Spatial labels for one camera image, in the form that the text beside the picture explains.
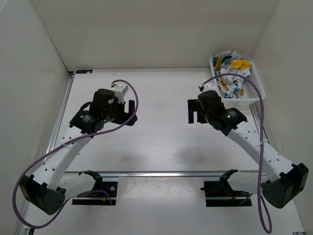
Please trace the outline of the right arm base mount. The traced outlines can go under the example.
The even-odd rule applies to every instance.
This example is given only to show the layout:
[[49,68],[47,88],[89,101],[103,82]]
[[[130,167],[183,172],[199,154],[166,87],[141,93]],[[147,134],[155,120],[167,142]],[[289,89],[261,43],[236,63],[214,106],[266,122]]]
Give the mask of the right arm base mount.
[[238,173],[231,169],[224,173],[218,181],[204,181],[201,188],[205,194],[206,207],[250,207],[251,195],[246,191],[234,190],[228,179]]

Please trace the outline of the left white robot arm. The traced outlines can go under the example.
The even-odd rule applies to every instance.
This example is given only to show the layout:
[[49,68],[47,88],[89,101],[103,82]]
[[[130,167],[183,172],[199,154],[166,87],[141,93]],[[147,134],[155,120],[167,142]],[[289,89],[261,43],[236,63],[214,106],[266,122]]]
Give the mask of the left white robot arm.
[[98,89],[93,100],[82,105],[69,122],[60,149],[49,155],[30,176],[22,177],[19,187],[27,201],[54,215],[71,197],[85,191],[92,196],[102,192],[102,177],[97,172],[86,170],[70,180],[62,180],[62,176],[93,134],[100,132],[106,123],[134,125],[137,121],[135,101],[129,101],[129,111],[125,112],[124,96],[128,89],[123,83]]

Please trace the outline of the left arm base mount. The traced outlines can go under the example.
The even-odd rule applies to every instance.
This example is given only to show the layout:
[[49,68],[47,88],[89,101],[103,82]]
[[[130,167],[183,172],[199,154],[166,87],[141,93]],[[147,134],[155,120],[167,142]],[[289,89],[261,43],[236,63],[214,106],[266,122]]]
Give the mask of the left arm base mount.
[[118,189],[118,181],[103,179],[103,177],[91,170],[83,172],[95,180],[92,192],[79,194],[72,199],[72,205],[82,206],[115,206]]

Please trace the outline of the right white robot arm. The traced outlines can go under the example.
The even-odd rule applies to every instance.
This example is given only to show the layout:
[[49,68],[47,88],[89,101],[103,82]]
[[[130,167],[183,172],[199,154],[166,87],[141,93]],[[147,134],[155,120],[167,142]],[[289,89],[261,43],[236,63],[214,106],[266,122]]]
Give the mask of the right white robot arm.
[[236,169],[224,173],[214,188],[204,186],[202,190],[210,196],[233,196],[236,192],[250,193],[261,185],[261,196],[272,206],[281,209],[303,191],[309,169],[303,164],[294,164],[283,157],[248,122],[246,116],[236,108],[226,109],[215,91],[205,91],[197,99],[189,99],[188,122],[194,122],[194,113],[201,124],[208,123],[215,130],[237,143],[265,173],[258,181]]

